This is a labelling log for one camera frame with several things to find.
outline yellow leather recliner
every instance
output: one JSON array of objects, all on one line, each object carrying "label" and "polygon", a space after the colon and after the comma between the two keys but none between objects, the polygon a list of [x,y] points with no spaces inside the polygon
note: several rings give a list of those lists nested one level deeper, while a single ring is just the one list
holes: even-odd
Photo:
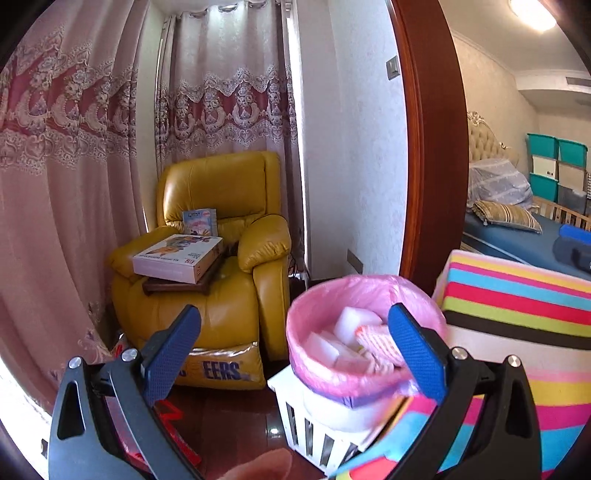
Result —
[{"label": "yellow leather recliner", "polygon": [[[112,299],[128,339],[142,348],[169,327],[187,304],[202,316],[201,334],[177,383],[213,388],[262,388],[259,332],[270,360],[285,359],[291,239],[280,215],[280,166],[272,152],[244,152],[187,160],[158,182],[158,228],[115,250]],[[183,211],[217,210],[225,245],[238,243],[210,293],[157,292],[147,296],[132,257],[183,230]]]}]

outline white basket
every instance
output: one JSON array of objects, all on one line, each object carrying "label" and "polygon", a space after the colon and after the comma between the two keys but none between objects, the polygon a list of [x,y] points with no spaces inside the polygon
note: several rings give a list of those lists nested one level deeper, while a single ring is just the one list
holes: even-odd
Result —
[{"label": "white basket", "polygon": [[[284,368],[268,382],[277,396],[285,437],[290,448],[330,476],[339,466],[358,452],[364,452],[384,428],[387,421],[370,430],[357,433],[339,432],[313,419],[304,408],[302,392],[306,386]],[[392,401],[391,413],[400,400]]]}]

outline colorful striped fabric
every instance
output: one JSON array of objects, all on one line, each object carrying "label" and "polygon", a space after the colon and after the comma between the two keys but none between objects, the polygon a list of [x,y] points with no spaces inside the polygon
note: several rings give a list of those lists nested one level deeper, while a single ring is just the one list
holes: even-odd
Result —
[{"label": "colorful striped fabric", "polygon": [[[433,298],[446,316],[449,346],[487,361],[521,358],[540,422],[542,478],[548,478],[591,417],[591,282],[454,251]],[[481,405],[475,397],[441,469],[458,463]],[[384,479],[434,407],[427,398],[411,399],[384,438],[343,466],[337,480]]]}]

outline plastic cover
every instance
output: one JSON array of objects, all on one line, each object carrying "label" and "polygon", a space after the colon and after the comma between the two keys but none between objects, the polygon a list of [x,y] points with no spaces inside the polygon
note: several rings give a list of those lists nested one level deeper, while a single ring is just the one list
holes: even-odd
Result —
[{"label": "plastic cover", "polygon": [[487,158],[470,163],[466,206],[484,200],[529,209],[533,200],[530,183],[506,158]]},{"label": "plastic cover", "polygon": [[388,311],[401,302],[417,322],[445,339],[445,318],[426,293],[394,275],[352,275],[321,283],[298,297],[287,313],[287,342],[294,373],[314,392],[351,407],[408,388],[408,368],[391,374],[350,374],[326,367],[309,357],[302,344],[310,332],[331,328],[345,307],[372,310],[384,322]]}]

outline metal screw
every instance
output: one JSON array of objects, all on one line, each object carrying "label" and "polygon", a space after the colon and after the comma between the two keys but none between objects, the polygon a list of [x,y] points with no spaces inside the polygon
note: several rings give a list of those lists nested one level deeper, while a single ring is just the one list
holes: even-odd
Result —
[{"label": "metal screw", "polygon": [[130,348],[121,354],[124,362],[131,362],[138,357],[138,351],[135,348]]},{"label": "metal screw", "polygon": [[520,367],[521,366],[521,359],[517,355],[509,355],[507,358],[509,365],[512,367]]},{"label": "metal screw", "polygon": [[70,368],[78,368],[81,365],[82,358],[80,358],[79,356],[75,356],[72,360],[70,360],[70,363],[68,363],[68,367]]},{"label": "metal screw", "polygon": [[468,358],[468,352],[465,348],[462,348],[461,346],[456,346],[452,349],[452,356],[456,360],[465,360],[466,358]]}]

